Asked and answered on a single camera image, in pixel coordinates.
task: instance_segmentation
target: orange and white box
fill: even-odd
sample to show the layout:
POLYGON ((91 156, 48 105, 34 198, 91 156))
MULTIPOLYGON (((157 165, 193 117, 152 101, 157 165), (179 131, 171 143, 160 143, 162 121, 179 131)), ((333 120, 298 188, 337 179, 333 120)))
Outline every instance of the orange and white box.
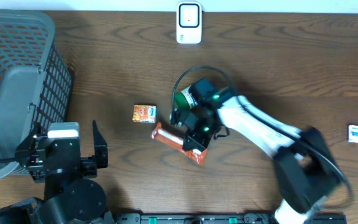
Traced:
POLYGON ((132 120, 141 123, 155 123, 156 114, 156 106, 135 105, 132 120))

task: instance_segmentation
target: small orange packet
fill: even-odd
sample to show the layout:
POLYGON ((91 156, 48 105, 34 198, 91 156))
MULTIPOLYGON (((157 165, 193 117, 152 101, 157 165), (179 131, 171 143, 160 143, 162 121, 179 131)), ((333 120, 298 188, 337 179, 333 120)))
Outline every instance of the small orange packet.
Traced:
POLYGON ((135 105, 132 120, 141 123, 155 123, 156 112, 156 106, 135 105))
POLYGON ((181 153, 183 153, 184 155, 189 157, 191 160, 195 161, 198 165, 203 165, 205 156, 208 152, 208 149, 205 149, 203 152, 200 152, 197 149, 190 150, 190 151, 184 151, 183 150, 183 139, 164 130, 162 128, 161 122, 158 122, 157 126, 153 130, 152 139, 157 139, 160 142, 180 151, 181 153))

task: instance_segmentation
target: white background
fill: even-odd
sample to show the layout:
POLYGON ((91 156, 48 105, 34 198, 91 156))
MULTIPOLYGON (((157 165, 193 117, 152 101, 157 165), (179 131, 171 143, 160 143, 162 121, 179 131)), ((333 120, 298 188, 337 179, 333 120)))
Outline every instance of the white background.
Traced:
MULTIPOLYGON (((177 0, 0 0, 0 9, 175 11, 177 0)), ((206 12, 358 13, 358 0, 199 0, 206 12)))

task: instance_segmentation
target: plastic basket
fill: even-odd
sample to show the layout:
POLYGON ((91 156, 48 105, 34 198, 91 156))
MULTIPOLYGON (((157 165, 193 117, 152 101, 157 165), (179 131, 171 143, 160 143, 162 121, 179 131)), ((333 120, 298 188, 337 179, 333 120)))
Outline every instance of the plastic basket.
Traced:
MULTIPOLYGON (((73 80, 53 43, 55 24, 35 11, 0 10, 0 159, 14 157, 35 122, 63 122, 73 80)), ((0 178, 26 174, 0 164, 0 178)))

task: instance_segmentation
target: wooden tabletop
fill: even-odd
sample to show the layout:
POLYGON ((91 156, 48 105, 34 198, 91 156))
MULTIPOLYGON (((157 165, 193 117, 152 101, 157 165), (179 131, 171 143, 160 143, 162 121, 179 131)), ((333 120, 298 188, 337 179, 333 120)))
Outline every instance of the wooden tabletop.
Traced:
MULTIPOLYGON (((168 120, 177 78, 196 65, 232 74, 242 94, 278 120, 318 128, 353 184, 356 201, 344 209, 358 223, 358 15, 204 13, 203 40, 176 42, 171 12, 46 12, 56 44, 77 75, 68 114, 81 129, 81 155, 93 152, 92 120, 109 144, 109 167, 95 179, 108 204, 144 213, 234 213, 274 210, 281 196, 272 161, 237 133, 211 141, 203 166, 150 138, 153 124, 132 122, 134 104, 155 104, 168 120)), ((183 89, 207 76, 183 79, 183 89)), ((0 208, 43 197, 30 177, 0 180, 0 208)), ((331 203, 346 199, 341 188, 331 203)))

